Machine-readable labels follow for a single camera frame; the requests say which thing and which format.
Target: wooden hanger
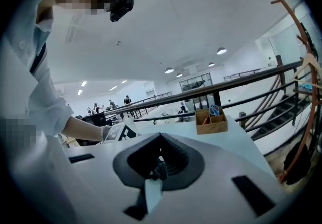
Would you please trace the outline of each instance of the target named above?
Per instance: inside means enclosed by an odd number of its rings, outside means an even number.
[[[293,80],[294,81],[298,81],[299,83],[301,84],[308,84],[308,85],[313,85],[315,87],[318,87],[320,89],[322,89],[322,86],[319,86],[317,84],[313,84],[313,83],[309,83],[309,82],[305,82],[305,81],[302,81],[302,80],[299,80],[299,79],[296,79],[295,77],[297,77],[309,64],[311,64],[312,66],[315,67],[315,69],[317,70],[318,74],[320,75],[320,77],[322,77],[322,68],[320,67],[320,65],[318,64],[316,58],[308,53],[306,55],[306,57],[304,58],[303,60],[303,64],[302,66],[300,67],[300,69],[294,74],[293,76]]]

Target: wooden box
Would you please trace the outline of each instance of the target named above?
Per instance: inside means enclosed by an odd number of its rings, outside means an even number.
[[[203,125],[206,117],[209,115],[209,109],[196,111],[196,128],[197,134],[221,133],[228,131],[228,122],[226,115],[220,107],[219,116],[208,117],[207,122]]]

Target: coat rack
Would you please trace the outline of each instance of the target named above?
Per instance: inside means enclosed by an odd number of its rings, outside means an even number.
[[[308,42],[308,38],[306,36],[306,33],[305,33],[300,21],[296,17],[294,10],[289,6],[289,4],[285,0],[271,1],[271,4],[275,4],[275,3],[282,3],[283,6],[285,7],[285,9],[287,10],[287,12],[291,15],[291,17],[293,18],[297,28],[300,31],[300,35],[297,35],[296,37],[306,47],[307,53],[312,54],[312,50],[311,50],[310,44]],[[312,83],[317,84],[317,77],[316,77],[315,68],[311,64],[309,66],[311,68]],[[294,166],[294,164],[298,160],[298,157],[301,154],[301,152],[302,152],[302,150],[303,150],[303,148],[305,146],[305,143],[306,143],[306,141],[307,141],[307,139],[309,137],[309,134],[310,134],[310,130],[313,127],[315,108],[316,108],[317,104],[318,104],[318,101],[317,101],[317,89],[316,89],[316,86],[313,86],[313,90],[312,90],[312,108],[311,108],[310,116],[309,116],[309,119],[308,119],[307,128],[306,128],[306,131],[305,131],[305,134],[304,134],[304,138],[303,138],[303,140],[301,142],[301,145],[300,145],[300,147],[299,147],[294,159],[292,160],[290,166],[284,171],[284,173],[281,173],[281,174],[277,175],[277,178],[279,179],[280,182],[283,182],[285,180],[285,178],[287,176],[287,173],[289,173],[289,171],[292,169],[292,167]]]

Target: scissors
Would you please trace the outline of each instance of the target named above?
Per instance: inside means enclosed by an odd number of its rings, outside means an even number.
[[[209,108],[209,114],[211,116],[219,116],[220,115],[220,109],[217,105],[211,105]]]

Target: sleeve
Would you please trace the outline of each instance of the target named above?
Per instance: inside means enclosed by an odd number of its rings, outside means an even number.
[[[57,135],[64,130],[73,110],[56,93],[47,57],[37,68],[34,77],[38,84],[29,99],[29,118],[46,135]]]

